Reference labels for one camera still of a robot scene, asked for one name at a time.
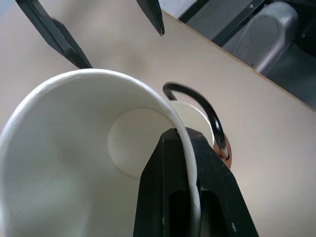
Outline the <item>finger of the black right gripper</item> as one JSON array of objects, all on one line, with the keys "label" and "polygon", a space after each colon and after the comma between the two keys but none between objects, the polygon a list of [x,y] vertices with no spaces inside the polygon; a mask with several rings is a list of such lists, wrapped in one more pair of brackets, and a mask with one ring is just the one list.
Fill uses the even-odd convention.
[{"label": "finger of the black right gripper", "polygon": [[16,3],[43,39],[79,69],[92,68],[83,50],[68,29],[45,11],[37,0],[17,0]]},{"label": "finger of the black right gripper", "polygon": [[163,16],[158,0],[137,0],[138,5],[160,36],[165,33]]}]

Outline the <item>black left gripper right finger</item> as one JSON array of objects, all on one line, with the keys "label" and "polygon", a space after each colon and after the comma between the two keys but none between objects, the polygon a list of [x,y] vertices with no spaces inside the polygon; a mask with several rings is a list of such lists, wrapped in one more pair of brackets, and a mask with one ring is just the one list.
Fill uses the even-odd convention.
[{"label": "black left gripper right finger", "polygon": [[235,177],[202,133],[187,130],[197,161],[202,237],[256,237],[255,225]]}]

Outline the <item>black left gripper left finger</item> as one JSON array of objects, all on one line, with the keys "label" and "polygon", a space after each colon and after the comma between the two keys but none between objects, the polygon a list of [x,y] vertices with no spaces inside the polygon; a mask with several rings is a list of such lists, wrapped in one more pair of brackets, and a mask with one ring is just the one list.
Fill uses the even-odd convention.
[{"label": "black left gripper left finger", "polygon": [[184,149],[171,128],[161,135],[141,174],[133,236],[187,237],[190,220]]}]

